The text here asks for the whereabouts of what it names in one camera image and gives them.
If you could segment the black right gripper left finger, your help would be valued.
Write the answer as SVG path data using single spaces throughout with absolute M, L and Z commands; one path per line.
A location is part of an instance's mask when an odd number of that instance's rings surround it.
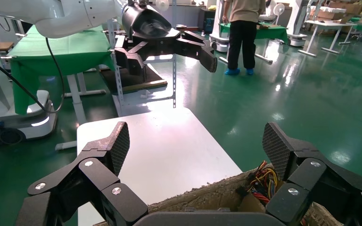
M 90 203 L 110 226 L 132 226 L 147 215 L 147 204 L 119 178 L 130 149 L 126 122 L 111 134 L 88 142 L 70 164 L 28 187 L 17 226 L 62 226 Z

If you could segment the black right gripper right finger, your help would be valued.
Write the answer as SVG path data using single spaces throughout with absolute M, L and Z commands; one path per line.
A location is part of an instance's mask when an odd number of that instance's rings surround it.
M 274 122 L 265 125 L 262 144 L 283 182 L 267 214 L 296 226 L 317 203 L 338 222 L 362 226 L 362 176 L 332 163 L 310 142 L 287 136 Z

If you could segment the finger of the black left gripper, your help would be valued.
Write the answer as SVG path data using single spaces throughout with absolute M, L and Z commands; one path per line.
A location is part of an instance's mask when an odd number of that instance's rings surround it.
M 211 73 L 217 70 L 218 59 L 209 40 L 191 31 L 185 31 L 175 40 L 175 54 L 198 60 Z
M 141 76 L 142 79 L 145 80 L 146 67 L 138 52 L 143 52 L 143 49 L 146 48 L 148 43 L 142 41 L 133 46 L 130 50 L 127 50 L 128 44 L 129 40 L 127 39 L 127 36 L 117 35 L 114 48 L 116 64 L 122 68 L 126 68 L 130 75 Z

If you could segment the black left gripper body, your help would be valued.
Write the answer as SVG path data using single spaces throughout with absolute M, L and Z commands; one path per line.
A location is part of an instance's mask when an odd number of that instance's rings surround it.
M 176 53 L 176 41 L 181 32 L 149 5 L 129 3 L 123 10 L 122 26 L 132 40 L 142 60 L 150 56 Z

